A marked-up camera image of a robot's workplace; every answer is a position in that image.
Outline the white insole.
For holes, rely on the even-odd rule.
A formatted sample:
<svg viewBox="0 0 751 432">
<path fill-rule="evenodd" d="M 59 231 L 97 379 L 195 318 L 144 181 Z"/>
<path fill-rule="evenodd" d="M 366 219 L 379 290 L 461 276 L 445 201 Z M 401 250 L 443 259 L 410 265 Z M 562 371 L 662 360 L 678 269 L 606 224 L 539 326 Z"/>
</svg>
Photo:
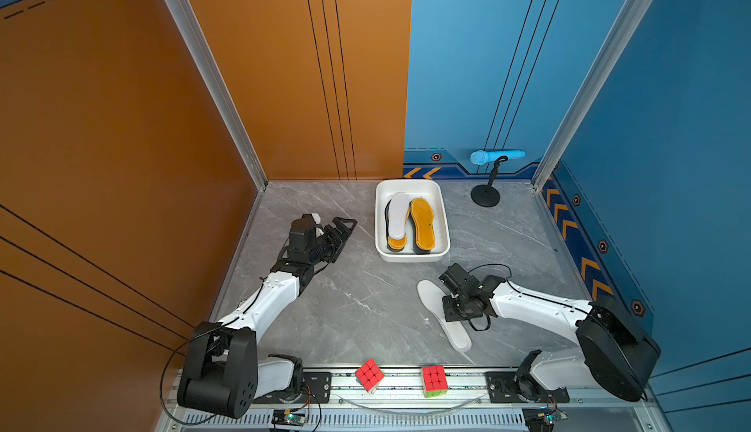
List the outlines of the white insole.
<svg viewBox="0 0 751 432">
<path fill-rule="evenodd" d="M 471 338 L 461 322 L 448 322 L 446 320 L 443 297 L 445 293 L 432 281 L 419 281 L 417 284 L 418 295 L 424 307 L 438 320 L 443 332 L 447 336 L 451 346 L 459 353 L 465 353 L 471 349 Z"/>
<path fill-rule="evenodd" d="M 406 222 L 409 218 L 411 198 L 405 193 L 395 194 L 391 198 L 389 209 L 389 234 L 393 238 L 406 235 Z"/>
</svg>

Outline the yellow insole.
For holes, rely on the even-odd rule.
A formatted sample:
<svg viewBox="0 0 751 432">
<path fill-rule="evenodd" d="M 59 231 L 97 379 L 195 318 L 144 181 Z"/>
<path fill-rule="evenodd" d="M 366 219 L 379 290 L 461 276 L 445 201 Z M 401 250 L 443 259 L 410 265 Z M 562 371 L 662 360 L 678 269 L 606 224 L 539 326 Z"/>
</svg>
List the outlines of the yellow insole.
<svg viewBox="0 0 751 432">
<path fill-rule="evenodd" d="M 410 203 L 410 219 L 414 231 L 414 252 L 430 254 L 436 246 L 434 212 L 430 203 L 423 197 L 413 199 Z"/>
<path fill-rule="evenodd" d="M 400 252 L 407 245 L 407 237 L 393 238 L 391 235 L 386 236 L 386 245 L 389 251 Z"/>
</svg>

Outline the dark grey insole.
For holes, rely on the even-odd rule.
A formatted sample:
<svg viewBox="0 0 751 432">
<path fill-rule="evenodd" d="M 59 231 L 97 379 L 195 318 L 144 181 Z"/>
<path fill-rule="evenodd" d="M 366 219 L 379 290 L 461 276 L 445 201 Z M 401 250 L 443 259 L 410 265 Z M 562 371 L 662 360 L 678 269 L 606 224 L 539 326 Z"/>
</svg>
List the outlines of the dark grey insole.
<svg viewBox="0 0 751 432">
<path fill-rule="evenodd" d="M 416 254 L 430 254 L 436 247 L 433 224 L 415 220 L 412 220 L 411 223 L 414 232 L 414 252 Z"/>
<path fill-rule="evenodd" d="M 389 209 L 390 209 L 391 201 L 389 201 L 384 208 L 383 215 L 384 215 L 384 233 L 386 240 L 389 239 Z"/>
</svg>

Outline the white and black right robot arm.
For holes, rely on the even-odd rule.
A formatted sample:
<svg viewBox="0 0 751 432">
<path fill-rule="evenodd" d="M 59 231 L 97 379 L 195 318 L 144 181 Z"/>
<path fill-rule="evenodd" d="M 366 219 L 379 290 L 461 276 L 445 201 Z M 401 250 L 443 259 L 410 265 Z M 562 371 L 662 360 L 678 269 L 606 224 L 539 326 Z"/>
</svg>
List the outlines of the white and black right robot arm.
<svg viewBox="0 0 751 432">
<path fill-rule="evenodd" d="M 442 287 L 423 281 L 419 293 L 452 346 L 465 352 L 473 321 L 517 320 L 564 337 L 573 348 L 531 351 L 512 377 L 512 392 L 542 402 L 567 388 L 600 387 L 612 396 L 639 402 L 661 349 L 615 299 L 597 301 L 550 295 L 488 275 L 477 279 L 454 264 L 440 276 Z"/>
</svg>

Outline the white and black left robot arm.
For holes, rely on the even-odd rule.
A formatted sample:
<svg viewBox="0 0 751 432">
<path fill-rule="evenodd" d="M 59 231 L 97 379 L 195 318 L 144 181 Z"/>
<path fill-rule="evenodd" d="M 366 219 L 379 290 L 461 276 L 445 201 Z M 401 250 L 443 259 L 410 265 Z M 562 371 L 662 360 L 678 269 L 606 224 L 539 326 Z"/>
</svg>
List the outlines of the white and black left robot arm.
<svg viewBox="0 0 751 432">
<path fill-rule="evenodd" d="M 183 344 L 179 406 L 241 418 L 258 398 L 275 394 L 291 402 L 302 395 L 301 359 L 260 359 L 257 344 L 313 278 L 338 260 L 356 227 L 356 220 L 343 217 L 323 225 L 316 213 L 291 223 L 286 244 L 254 295 L 219 321 L 200 323 Z"/>
</svg>

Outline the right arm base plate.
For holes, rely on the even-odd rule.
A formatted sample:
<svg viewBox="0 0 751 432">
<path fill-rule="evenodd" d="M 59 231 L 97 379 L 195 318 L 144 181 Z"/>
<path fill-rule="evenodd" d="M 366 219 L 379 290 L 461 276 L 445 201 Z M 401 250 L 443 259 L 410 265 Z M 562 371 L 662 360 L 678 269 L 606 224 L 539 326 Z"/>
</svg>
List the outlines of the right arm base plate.
<svg viewBox="0 0 751 432">
<path fill-rule="evenodd" d="M 512 403 L 569 403 L 566 388 L 545 389 L 531 375 L 518 375 L 512 371 L 488 371 L 485 373 L 486 386 L 493 404 Z"/>
</svg>

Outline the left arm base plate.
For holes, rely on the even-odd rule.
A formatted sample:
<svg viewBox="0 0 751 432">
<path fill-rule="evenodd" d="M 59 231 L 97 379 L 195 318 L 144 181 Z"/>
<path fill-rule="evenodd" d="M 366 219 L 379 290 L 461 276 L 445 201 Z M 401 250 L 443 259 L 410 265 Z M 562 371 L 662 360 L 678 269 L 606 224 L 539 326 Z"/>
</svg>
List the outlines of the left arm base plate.
<svg viewBox="0 0 751 432">
<path fill-rule="evenodd" d="M 274 391 L 255 399 L 254 404 L 303 404 L 310 392 L 321 405 L 330 402 L 332 393 L 332 373 L 330 371 L 303 371 L 301 391 L 293 394 L 289 391 Z"/>
</svg>

